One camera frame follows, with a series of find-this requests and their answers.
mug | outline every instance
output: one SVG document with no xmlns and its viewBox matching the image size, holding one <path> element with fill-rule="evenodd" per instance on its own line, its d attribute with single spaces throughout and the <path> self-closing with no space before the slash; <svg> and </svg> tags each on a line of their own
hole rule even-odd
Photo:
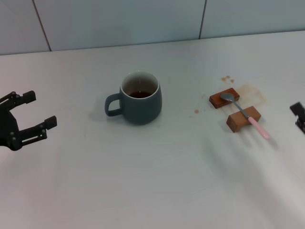
<svg viewBox="0 0 305 229">
<path fill-rule="evenodd" d="M 120 108 L 109 111 L 109 105 L 120 101 Z M 154 120 L 162 108 L 160 83 L 156 77 L 145 71 L 129 73 L 123 80 L 120 92 L 108 96 L 105 113 L 108 116 L 123 115 L 126 120 L 143 125 Z"/>
</svg>

table surface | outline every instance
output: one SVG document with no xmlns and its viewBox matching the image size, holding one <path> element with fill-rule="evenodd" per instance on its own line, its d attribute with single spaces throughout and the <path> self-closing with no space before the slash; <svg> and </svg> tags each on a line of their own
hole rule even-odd
<svg viewBox="0 0 305 229">
<path fill-rule="evenodd" d="M 20 129 L 58 119 L 47 140 L 0 148 L 1 227 L 304 228 L 305 136 L 289 109 L 305 102 L 304 41 L 288 32 L 1 56 L 1 95 L 36 92 L 12 111 Z M 107 117 L 105 98 L 139 69 L 160 80 L 161 115 L 145 126 Z M 272 141 L 252 126 L 231 132 L 237 108 L 208 102 L 230 87 Z"/>
</svg>

pink spoon handle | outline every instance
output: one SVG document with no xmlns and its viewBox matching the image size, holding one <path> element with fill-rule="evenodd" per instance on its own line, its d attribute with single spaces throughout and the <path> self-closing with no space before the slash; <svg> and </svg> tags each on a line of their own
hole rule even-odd
<svg viewBox="0 0 305 229">
<path fill-rule="evenodd" d="M 264 138 L 264 139 L 270 139 L 270 135 L 268 132 L 261 126 L 257 121 L 254 120 L 254 118 L 249 117 L 248 118 L 249 122 L 257 129 L 259 134 Z"/>
</svg>

metal spoon head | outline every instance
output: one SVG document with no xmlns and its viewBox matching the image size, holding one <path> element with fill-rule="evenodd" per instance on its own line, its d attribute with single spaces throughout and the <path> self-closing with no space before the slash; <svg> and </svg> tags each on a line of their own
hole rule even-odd
<svg viewBox="0 0 305 229">
<path fill-rule="evenodd" d="M 220 95 L 220 97 L 224 100 L 235 102 L 235 98 L 232 93 L 223 93 Z"/>
</svg>

wooden block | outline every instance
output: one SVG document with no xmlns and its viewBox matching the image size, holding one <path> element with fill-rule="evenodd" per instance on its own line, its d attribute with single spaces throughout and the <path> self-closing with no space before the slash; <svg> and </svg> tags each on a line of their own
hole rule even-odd
<svg viewBox="0 0 305 229">
<path fill-rule="evenodd" d="M 258 122 L 258 120 L 261 118 L 261 114 L 254 108 L 254 106 L 250 106 L 245 109 L 248 115 L 250 115 L 252 118 L 255 119 L 255 121 Z M 240 131 L 240 129 L 245 125 L 251 125 L 251 123 L 248 121 L 248 119 L 243 115 L 243 113 L 236 112 L 234 114 L 229 115 L 227 120 L 227 125 L 230 127 L 230 129 L 233 131 L 233 133 Z"/>
<path fill-rule="evenodd" d="M 220 95 L 223 94 L 223 93 L 232 93 L 234 95 L 234 98 L 235 100 L 239 100 L 239 94 L 236 92 L 236 90 L 234 90 L 233 88 L 229 88 L 223 92 L 219 92 L 217 94 L 213 94 L 210 96 L 210 99 L 209 101 L 211 102 L 211 104 L 216 108 L 220 108 L 222 106 L 226 106 L 228 104 L 231 103 L 231 101 L 226 101 L 226 100 L 223 100 Z"/>
</svg>

